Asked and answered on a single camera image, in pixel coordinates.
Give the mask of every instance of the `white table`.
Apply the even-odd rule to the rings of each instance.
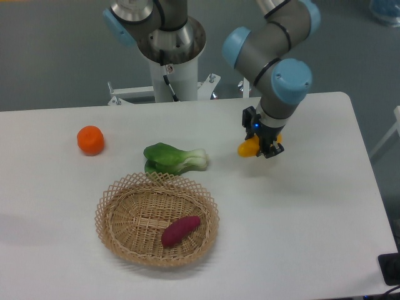
[[[0,299],[319,299],[383,293],[377,256],[396,252],[349,98],[311,94],[272,159],[241,158],[242,110],[259,99],[0,113]],[[86,157],[76,134],[101,128]],[[127,264],[97,237],[114,180],[143,171],[156,142],[205,148],[184,174],[218,204],[219,235],[180,269]]]

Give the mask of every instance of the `black cable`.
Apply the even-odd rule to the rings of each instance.
[[[160,50],[160,66],[161,67],[166,65],[166,63],[164,61],[164,58],[165,58],[165,52],[164,52],[164,50]],[[171,92],[171,96],[172,96],[172,99],[174,100],[174,102],[179,102],[179,99],[175,94],[173,86],[169,82],[168,75],[165,74],[165,75],[162,76],[162,78],[164,79],[165,84],[169,87],[169,90]]]
[[[395,290],[398,290],[398,289],[400,289],[400,286],[396,286],[396,287],[394,287],[394,288],[392,288],[392,289],[386,291],[381,297],[378,298],[378,300],[385,300],[385,299],[387,298],[387,296],[388,296],[391,292],[393,292],[393,291],[395,291]]]

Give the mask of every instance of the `gray floor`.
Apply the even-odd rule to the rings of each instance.
[[[311,67],[312,92],[350,95],[370,151],[395,122],[393,109],[400,105],[400,29],[376,22],[368,2],[315,0],[321,27],[287,57]],[[103,106],[108,81],[114,88],[151,85],[138,50],[118,44],[104,25],[108,5],[108,0],[1,2],[0,111]],[[199,80],[214,72],[222,76],[219,97],[239,97],[241,77],[221,58],[221,46],[233,29],[264,24],[255,1],[189,0],[189,13],[207,32]],[[345,144],[337,150],[346,155]],[[400,143],[393,139],[372,165],[390,220],[400,219]]]

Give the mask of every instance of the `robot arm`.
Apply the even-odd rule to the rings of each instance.
[[[305,40],[319,26],[318,8],[310,0],[257,0],[267,24],[258,31],[237,28],[225,40],[222,55],[262,93],[258,107],[243,111],[245,139],[259,138],[258,156],[270,158],[284,151],[277,138],[313,77],[308,66],[281,56]]]
[[[125,46],[148,61],[156,102],[198,97],[198,56],[206,33],[188,16],[188,0],[112,0],[104,20]]]
[[[188,21],[187,0],[113,0],[103,13],[114,30],[113,17],[136,41],[153,31],[175,31]]]

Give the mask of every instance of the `orange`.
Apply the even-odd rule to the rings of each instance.
[[[104,137],[96,126],[83,127],[77,134],[77,145],[87,155],[97,155],[104,149]]]

